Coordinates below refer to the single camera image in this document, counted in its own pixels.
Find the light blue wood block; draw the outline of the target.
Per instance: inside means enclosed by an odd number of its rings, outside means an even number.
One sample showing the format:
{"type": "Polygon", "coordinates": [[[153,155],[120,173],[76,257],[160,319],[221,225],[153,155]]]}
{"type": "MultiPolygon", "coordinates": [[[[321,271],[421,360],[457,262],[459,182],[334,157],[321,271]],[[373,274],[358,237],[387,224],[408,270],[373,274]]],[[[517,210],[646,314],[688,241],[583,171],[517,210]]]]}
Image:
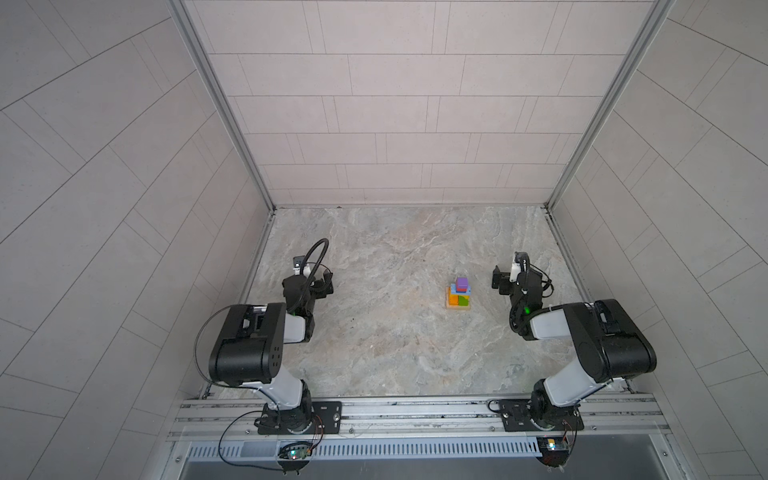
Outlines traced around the light blue wood block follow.
{"type": "Polygon", "coordinates": [[[471,296],[471,287],[467,287],[465,290],[458,290],[455,284],[450,284],[449,290],[451,295],[471,296]]]}

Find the natural wood block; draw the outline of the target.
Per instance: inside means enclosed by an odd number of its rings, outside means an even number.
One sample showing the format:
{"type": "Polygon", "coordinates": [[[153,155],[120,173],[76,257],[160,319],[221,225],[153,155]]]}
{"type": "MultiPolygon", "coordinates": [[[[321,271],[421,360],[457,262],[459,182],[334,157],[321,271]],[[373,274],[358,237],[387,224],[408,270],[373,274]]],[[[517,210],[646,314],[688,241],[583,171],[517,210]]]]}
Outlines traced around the natural wood block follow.
{"type": "Polygon", "coordinates": [[[449,306],[448,305],[448,295],[450,294],[449,288],[446,289],[446,301],[445,306],[449,310],[470,310],[471,309],[471,296],[468,296],[470,298],[470,303],[468,307],[462,307],[462,306],[449,306]]]}

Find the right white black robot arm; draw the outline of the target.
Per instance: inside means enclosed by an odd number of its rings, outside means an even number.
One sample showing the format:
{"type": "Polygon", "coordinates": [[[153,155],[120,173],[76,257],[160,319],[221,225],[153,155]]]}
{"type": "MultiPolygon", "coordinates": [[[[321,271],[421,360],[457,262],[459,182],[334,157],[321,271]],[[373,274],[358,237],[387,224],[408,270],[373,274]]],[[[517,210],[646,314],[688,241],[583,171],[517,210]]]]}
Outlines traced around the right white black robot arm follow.
{"type": "Polygon", "coordinates": [[[582,400],[616,379],[631,379],[656,369],[656,353],[615,299],[545,307],[551,283],[533,266],[492,271],[491,287],[510,300],[509,325],[526,341],[568,338],[575,359],[537,381],[523,417],[539,430],[577,430],[582,400]]]}

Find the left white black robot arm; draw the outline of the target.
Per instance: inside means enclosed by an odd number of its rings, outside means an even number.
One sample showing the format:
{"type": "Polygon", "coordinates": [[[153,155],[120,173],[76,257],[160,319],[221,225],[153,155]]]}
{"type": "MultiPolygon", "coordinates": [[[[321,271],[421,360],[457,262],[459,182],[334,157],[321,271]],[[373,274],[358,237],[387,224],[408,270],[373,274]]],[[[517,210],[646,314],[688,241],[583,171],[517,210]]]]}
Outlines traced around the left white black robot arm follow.
{"type": "Polygon", "coordinates": [[[283,303],[229,308],[210,354],[209,378],[265,399],[255,421],[259,434],[300,435],[312,427],[338,431],[341,404],[314,402],[307,383],[282,368],[284,346],[311,340],[315,301],[332,292],[330,270],[323,269],[319,278],[305,270],[283,280],[283,303]]]}

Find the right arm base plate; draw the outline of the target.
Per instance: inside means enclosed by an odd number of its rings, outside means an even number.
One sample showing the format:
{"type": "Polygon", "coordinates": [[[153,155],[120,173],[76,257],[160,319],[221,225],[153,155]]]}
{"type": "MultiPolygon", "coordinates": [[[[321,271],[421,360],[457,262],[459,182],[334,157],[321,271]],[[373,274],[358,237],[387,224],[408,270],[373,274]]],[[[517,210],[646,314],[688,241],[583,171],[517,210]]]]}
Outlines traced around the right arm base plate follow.
{"type": "Polygon", "coordinates": [[[546,407],[540,419],[535,419],[529,400],[499,399],[488,402],[488,408],[497,414],[506,432],[582,431],[584,422],[577,406],[546,407]]]}

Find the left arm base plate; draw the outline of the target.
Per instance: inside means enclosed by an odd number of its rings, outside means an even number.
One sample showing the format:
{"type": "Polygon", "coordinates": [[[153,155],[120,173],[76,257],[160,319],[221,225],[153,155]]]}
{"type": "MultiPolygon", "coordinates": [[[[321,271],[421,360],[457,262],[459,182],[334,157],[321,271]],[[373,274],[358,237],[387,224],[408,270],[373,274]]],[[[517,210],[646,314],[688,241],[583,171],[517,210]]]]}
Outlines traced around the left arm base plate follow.
{"type": "Polygon", "coordinates": [[[254,425],[259,435],[304,435],[320,430],[337,434],[341,414],[342,404],[338,401],[311,401],[280,410],[265,406],[254,425]]]}

